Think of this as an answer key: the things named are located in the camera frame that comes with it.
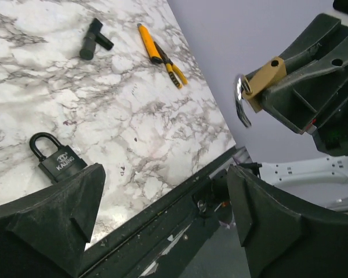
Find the padlock shackle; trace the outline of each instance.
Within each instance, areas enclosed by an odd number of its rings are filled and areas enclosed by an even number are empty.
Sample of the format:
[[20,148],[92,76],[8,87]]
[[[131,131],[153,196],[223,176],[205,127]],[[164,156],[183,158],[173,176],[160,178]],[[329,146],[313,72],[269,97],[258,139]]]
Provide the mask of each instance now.
[[46,156],[43,155],[39,149],[36,147],[36,141],[39,138],[47,138],[49,140],[51,140],[51,142],[53,142],[53,144],[55,144],[55,146],[60,149],[61,147],[63,147],[63,145],[58,141],[58,139],[56,137],[54,137],[54,135],[51,135],[50,133],[47,132],[39,132],[36,133],[34,135],[32,135],[31,139],[30,139],[30,149],[32,150],[32,152],[34,153],[34,155],[41,161],[46,159]]

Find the black padlock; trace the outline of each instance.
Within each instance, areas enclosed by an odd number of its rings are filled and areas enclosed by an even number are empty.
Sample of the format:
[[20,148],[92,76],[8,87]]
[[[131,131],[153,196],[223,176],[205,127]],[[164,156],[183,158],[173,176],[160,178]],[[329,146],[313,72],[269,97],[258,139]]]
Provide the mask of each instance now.
[[[58,151],[48,158],[36,147],[36,140],[41,137],[51,140],[58,148]],[[53,184],[73,176],[87,166],[85,161],[79,158],[70,146],[62,145],[56,137],[47,132],[34,134],[30,139],[30,149],[39,159],[40,169],[52,180]]]

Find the kaling logo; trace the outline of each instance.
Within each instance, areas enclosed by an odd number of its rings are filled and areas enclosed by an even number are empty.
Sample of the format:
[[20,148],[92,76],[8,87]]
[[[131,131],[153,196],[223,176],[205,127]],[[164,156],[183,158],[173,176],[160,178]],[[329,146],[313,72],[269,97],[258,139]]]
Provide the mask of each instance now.
[[70,164],[72,161],[74,161],[75,158],[73,156],[68,157],[67,152],[61,154],[57,157],[57,161],[59,162],[59,165],[56,167],[58,171],[62,170],[64,167],[66,167],[68,164]]

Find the padlock body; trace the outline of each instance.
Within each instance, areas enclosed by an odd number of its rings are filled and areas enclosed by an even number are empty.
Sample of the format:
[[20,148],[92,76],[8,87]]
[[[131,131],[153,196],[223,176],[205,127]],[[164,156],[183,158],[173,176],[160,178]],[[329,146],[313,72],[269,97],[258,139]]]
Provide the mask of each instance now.
[[87,166],[70,146],[62,146],[58,151],[43,160],[39,167],[56,184],[73,176]]

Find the pliers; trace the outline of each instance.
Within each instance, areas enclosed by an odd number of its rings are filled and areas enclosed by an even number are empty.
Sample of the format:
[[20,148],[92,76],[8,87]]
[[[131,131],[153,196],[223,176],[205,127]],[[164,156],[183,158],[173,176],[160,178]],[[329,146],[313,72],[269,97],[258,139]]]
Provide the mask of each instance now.
[[182,88],[183,86],[175,77],[174,73],[177,74],[184,85],[188,84],[187,78],[184,76],[181,70],[172,62],[172,60],[169,59],[168,55],[166,55],[163,49],[155,41],[153,41],[147,28],[141,24],[138,24],[137,26],[148,55],[150,56],[151,62],[154,64],[164,63],[170,79],[178,89]]

